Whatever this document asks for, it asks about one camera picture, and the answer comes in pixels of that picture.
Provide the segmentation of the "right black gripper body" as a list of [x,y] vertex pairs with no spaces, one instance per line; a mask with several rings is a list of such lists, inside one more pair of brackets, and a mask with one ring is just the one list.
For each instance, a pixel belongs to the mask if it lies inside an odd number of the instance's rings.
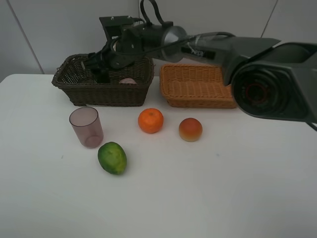
[[133,53],[117,52],[116,47],[119,40],[107,41],[106,45],[101,49],[100,65],[107,69],[122,69],[130,67],[135,62],[141,60],[143,55],[135,55]]

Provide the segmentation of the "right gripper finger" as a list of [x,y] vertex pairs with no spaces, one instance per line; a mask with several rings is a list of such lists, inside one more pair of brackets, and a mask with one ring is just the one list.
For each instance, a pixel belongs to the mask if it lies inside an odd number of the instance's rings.
[[85,70],[102,70],[104,68],[104,64],[97,61],[82,61],[81,65]]
[[93,52],[87,55],[85,61],[99,62],[101,60],[101,52]]

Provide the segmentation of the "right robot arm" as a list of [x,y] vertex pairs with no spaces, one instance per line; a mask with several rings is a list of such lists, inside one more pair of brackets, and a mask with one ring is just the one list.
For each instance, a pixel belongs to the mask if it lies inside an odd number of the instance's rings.
[[191,59],[221,67],[238,107],[261,119],[301,121],[317,127],[317,46],[281,43],[273,38],[238,37],[228,32],[188,35],[164,21],[152,1],[158,24],[146,14],[102,17],[106,45],[89,54],[82,67],[97,77],[142,57],[168,62]]

